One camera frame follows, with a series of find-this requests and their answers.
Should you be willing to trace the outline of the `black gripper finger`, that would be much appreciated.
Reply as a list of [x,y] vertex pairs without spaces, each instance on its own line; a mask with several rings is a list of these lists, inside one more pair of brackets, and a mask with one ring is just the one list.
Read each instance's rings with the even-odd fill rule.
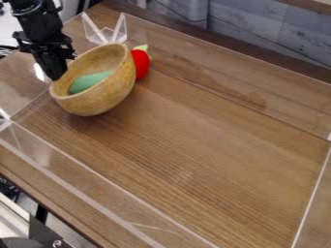
[[62,51],[46,51],[39,54],[40,67],[51,80],[62,78],[67,71],[67,56]]

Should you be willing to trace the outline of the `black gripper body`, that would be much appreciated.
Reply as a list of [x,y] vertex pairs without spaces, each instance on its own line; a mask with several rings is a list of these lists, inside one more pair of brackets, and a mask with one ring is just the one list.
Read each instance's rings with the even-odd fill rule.
[[60,9],[12,9],[21,31],[13,33],[20,51],[37,62],[63,62],[75,58],[72,40],[63,32]]

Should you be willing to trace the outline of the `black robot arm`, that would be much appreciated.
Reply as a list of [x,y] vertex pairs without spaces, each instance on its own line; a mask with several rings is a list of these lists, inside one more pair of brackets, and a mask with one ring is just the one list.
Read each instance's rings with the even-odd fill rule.
[[11,5],[21,31],[15,31],[20,52],[29,53],[44,74],[59,80],[67,71],[67,60],[76,58],[72,39],[63,32],[63,0],[1,0]]

